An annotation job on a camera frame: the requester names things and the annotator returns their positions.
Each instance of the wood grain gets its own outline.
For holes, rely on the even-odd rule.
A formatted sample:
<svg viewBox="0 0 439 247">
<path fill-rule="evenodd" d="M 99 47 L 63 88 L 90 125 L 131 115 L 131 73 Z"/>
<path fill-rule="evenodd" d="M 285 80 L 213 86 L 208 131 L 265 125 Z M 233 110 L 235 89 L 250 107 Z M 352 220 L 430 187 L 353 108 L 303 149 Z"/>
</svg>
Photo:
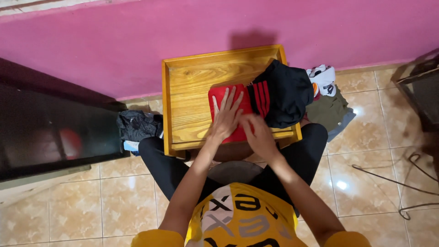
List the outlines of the wood grain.
<svg viewBox="0 0 439 247">
<path fill-rule="evenodd" d="M 212 125 L 207 96 L 210 88 L 247 85 L 273 59 L 287 63 L 282 45 L 163 60 L 163 69 L 166 70 L 163 72 L 163 111 L 164 118 L 168 119 L 165 124 L 167 152 L 203 145 Z M 301 137 L 295 126 L 272 130 L 276 139 L 288 137 L 297 141 Z"/>
</svg>

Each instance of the leg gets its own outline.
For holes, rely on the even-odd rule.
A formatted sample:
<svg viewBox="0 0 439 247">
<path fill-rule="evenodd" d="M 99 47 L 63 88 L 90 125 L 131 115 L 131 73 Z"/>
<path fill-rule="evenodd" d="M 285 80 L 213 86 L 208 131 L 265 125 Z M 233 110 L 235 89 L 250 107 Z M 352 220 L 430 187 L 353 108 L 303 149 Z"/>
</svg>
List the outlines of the leg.
<svg viewBox="0 0 439 247">
<path fill-rule="evenodd" d="M 326 146 L 327 131 L 320 124 L 310 123 L 302 127 L 302 137 L 301 141 L 281 149 L 281 154 L 285 157 L 291 168 L 308 185 L 311 185 Z M 293 205 L 285 188 L 269 165 L 250 182 L 250 185 L 273 194 Z"/>
<path fill-rule="evenodd" d="M 158 137 L 143 139 L 139 143 L 139 154 L 151 172 L 155 182 L 163 191 L 163 194 L 165 194 L 168 200 L 171 200 L 172 195 L 189 170 L 189 167 L 180 159 L 166 156 L 164 153 L 163 140 Z M 205 199 L 219 187 L 222 187 L 222 185 L 212 179 L 206 178 L 198 202 Z"/>
</svg>

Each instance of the cable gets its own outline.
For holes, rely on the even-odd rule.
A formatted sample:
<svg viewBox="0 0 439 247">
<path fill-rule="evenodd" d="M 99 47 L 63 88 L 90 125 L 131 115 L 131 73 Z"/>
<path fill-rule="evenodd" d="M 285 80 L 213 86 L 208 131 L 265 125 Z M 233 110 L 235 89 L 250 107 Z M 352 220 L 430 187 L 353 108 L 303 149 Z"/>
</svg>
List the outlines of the cable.
<svg viewBox="0 0 439 247">
<path fill-rule="evenodd" d="M 424 170 L 422 170 L 422 169 L 421 169 L 421 168 L 415 163 L 420 157 L 421 157 L 420 154 L 413 153 L 412 155 L 409 156 L 408 161 L 410 161 L 410 163 L 412 163 L 412 165 L 414 165 L 417 169 L 419 169 L 422 173 L 424 173 L 425 175 L 427 175 L 429 178 L 433 179 L 433 180 L 436 181 L 436 182 L 439 182 L 438 179 L 434 178 L 433 176 L 431 176 L 430 174 L 428 174 L 427 172 L 425 172 Z M 377 174 L 375 174 L 375 173 L 371 173 L 371 172 L 369 172 L 369 171 L 364 170 L 363 168 L 361 168 L 361 167 L 358 166 L 358 165 L 355 165 L 355 164 L 354 164 L 354 165 L 352 165 L 352 167 L 355 168 L 355 169 L 357 169 L 357 170 L 364 171 L 365 173 L 368 173 L 368 174 L 374 175 L 374 176 L 376 176 L 376 177 L 379 177 L 379 178 L 385 179 L 385 180 L 387 180 L 387 181 L 391 181 L 391 182 L 394 182 L 394 183 L 396 183 L 396 184 L 399 184 L 399 185 L 402 185 L 402 186 L 408 187 L 408 188 L 410 188 L 410 189 L 414 189 L 414 190 L 416 190 L 416 191 L 423 192 L 423 193 L 430 194 L 430 195 L 439 196 L 439 193 L 434 193 L 434 192 L 429 192 L 429 191 L 425 191 L 425 190 L 422 190 L 422 189 L 418 189 L 418 188 L 412 187 L 412 186 L 410 186 L 410 185 L 406 185 L 406 184 L 400 183 L 400 182 L 398 182 L 398 181 L 395 181 L 395 180 L 392 180 L 392 179 L 388 179 L 388 178 L 382 177 L 382 176 L 377 175 Z M 403 212 L 403 210 L 411 209 L 411 208 L 416 208 L 416 207 L 429 206 L 429 205 L 439 205 L 439 203 L 425 203 L 425 204 L 419 204 L 419 205 L 415 205 L 415 206 L 411 206 L 411 207 L 404 207 L 404 208 L 399 209 L 399 210 L 398 210 L 398 213 L 399 213 L 399 214 L 401 215 L 401 217 L 403 217 L 404 219 L 406 219 L 406 220 L 410 220 L 411 217 L 410 217 L 409 213 L 408 213 L 408 212 Z"/>
</svg>

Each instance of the tiled floor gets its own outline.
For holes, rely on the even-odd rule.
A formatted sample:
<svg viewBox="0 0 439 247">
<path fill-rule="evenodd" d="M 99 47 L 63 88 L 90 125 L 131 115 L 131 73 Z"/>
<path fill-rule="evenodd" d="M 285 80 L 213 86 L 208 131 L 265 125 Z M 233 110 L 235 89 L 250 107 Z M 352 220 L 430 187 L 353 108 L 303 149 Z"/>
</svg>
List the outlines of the tiled floor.
<svg viewBox="0 0 439 247">
<path fill-rule="evenodd" d="M 411 210 L 410 221 L 397 213 L 400 205 L 439 202 L 439 196 L 398 187 L 350 166 L 439 193 L 438 184 L 407 161 L 419 152 L 423 139 L 419 119 L 390 83 L 393 73 L 337 76 L 336 84 L 357 117 L 328 143 L 311 187 L 347 230 L 363 233 L 372 246 L 439 246 L 439 206 Z M 128 106 L 162 112 L 160 100 Z M 418 163 L 434 175 L 431 161 L 422 155 Z M 167 205 L 141 158 L 95 164 L 67 183 L 1 210 L 0 246 L 127 247 L 139 231 L 158 227 Z M 317 246 L 299 220 L 297 235 Z"/>
</svg>

